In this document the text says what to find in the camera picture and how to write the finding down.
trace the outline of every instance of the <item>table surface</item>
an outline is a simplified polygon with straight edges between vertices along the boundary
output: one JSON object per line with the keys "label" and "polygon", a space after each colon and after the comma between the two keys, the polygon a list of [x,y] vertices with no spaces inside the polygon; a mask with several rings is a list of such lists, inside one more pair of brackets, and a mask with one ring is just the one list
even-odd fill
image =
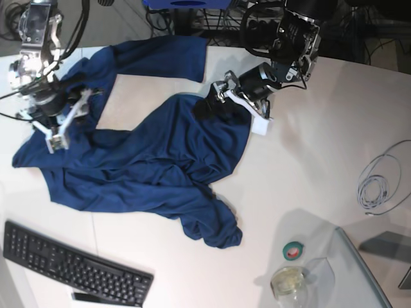
{"label": "table surface", "polygon": [[[60,74],[96,50],[79,49]],[[7,70],[11,59],[0,59],[0,71]],[[119,75],[98,128],[131,130],[172,94],[205,96],[210,83],[222,79],[225,71],[241,74],[259,63],[260,58],[242,49],[209,47],[204,83]],[[9,90],[2,86],[0,95]],[[409,137],[410,98],[409,75],[328,58],[319,58],[307,91],[289,88],[272,96],[274,122],[267,136],[251,135],[233,175],[213,184],[243,230],[241,245],[226,250],[189,239],[179,221],[155,214],[91,214],[51,203],[38,169],[11,167],[30,127],[0,119],[0,221],[15,220],[100,257],[153,273],[144,308],[277,307],[269,281],[286,264],[282,248],[289,241],[306,244],[303,262],[320,257],[325,230],[335,225],[343,227],[355,244],[386,230],[410,232],[411,200],[378,218],[365,216],[356,202],[362,169],[390,145]],[[4,100],[0,112],[13,114],[19,104],[18,98]],[[396,150],[403,168],[411,169],[410,150],[408,145]],[[403,181],[411,182],[411,172]],[[398,194],[408,190],[404,184]],[[393,307],[408,307],[411,293],[399,292],[397,285],[409,264],[363,257]],[[9,267],[19,270],[11,262]],[[71,301],[67,287],[59,283],[28,270],[24,274],[40,308],[94,307]],[[36,307],[26,302],[27,307]]]}

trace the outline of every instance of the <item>computer keyboard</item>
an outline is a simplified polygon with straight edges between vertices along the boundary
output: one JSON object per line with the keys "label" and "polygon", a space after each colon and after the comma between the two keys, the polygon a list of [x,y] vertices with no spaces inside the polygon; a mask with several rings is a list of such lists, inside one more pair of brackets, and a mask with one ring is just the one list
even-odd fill
{"label": "computer keyboard", "polygon": [[113,304],[141,307],[153,275],[81,252],[6,222],[3,256]]}

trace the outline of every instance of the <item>blue fabric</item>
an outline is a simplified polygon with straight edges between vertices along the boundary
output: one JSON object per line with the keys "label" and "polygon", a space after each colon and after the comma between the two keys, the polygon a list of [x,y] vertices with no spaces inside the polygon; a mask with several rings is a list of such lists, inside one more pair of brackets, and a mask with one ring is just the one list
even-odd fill
{"label": "blue fabric", "polygon": [[242,232],[233,213],[208,185],[231,174],[242,156],[250,131],[245,109],[198,122],[191,109],[199,97],[177,94],[131,132],[94,129],[117,73],[201,81],[205,44],[194,37],[161,37],[108,47],[81,60],[69,75],[82,71],[89,87],[105,89],[91,102],[86,125],[73,125],[70,149],[55,154],[35,132],[15,154],[13,166],[39,167],[53,202],[91,212],[180,218],[192,239],[219,248],[239,245]]}

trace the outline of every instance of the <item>electronic equipment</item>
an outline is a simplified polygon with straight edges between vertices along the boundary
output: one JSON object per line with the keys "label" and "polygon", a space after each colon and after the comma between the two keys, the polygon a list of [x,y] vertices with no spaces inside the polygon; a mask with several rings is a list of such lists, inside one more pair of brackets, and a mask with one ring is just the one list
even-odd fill
{"label": "electronic equipment", "polygon": [[93,256],[6,222],[3,256],[106,303],[141,307],[153,275]]}
{"label": "electronic equipment", "polygon": [[[99,3],[111,5],[113,0],[99,0]],[[173,3],[186,5],[196,1]],[[306,82],[318,57],[320,26],[332,17],[336,7],[337,0],[276,0],[251,6],[241,22],[241,43],[248,52],[267,58],[271,63],[261,64],[239,78],[233,72],[227,72],[224,80],[213,83],[207,99],[198,102],[200,106],[193,111],[195,117],[213,116],[216,109],[226,112],[233,109],[227,108],[230,104],[242,105],[254,116],[253,132],[264,135],[271,119],[268,96],[286,87],[307,88]],[[273,33],[273,46],[268,52],[262,52],[247,44],[245,32],[249,16],[256,10],[267,8],[283,8],[284,14]],[[88,114],[88,99],[98,93],[94,89],[73,88],[83,80],[81,74],[59,81],[53,73],[78,46],[89,11],[90,0],[82,0],[82,14],[64,51],[58,39],[63,17],[58,11],[57,0],[31,0],[20,20],[20,59],[10,66],[10,82],[16,91],[2,98],[19,93],[28,101],[28,107],[18,113],[18,119],[31,123],[44,133],[50,153],[69,149],[69,126]],[[304,87],[283,86],[297,81]]]}

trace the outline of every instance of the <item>floor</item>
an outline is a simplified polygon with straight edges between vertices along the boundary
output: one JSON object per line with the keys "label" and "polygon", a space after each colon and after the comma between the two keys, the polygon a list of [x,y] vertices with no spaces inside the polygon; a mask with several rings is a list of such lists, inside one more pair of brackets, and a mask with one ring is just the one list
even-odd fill
{"label": "floor", "polygon": [[[4,17],[4,8],[12,2],[26,3],[27,0],[0,0],[1,17]],[[60,37],[64,46],[80,16],[81,0],[59,1],[58,7],[64,15]],[[0,22],[0,33],[4,32],[4,23]],[[145,20],[145,11],[141,0],[117,0],[111,7],[102,7],[97,3],[97,0],[91,0],[89,22],[80,46],[106,46],[126,40],[148,39],[150,34],[151,30]],[[403,41],[406,51],[410,51],[410,43]],[[371,51],[379,44],[379,40],[367,41]],[[19,53],[19,50],[19,42],[9,42],[0,38],[0,56],[14,55]],[[411,74],[411,56],[409,53],[404,55],[398,42],[392,42],[379,48],[373,54],[371,64]]]}

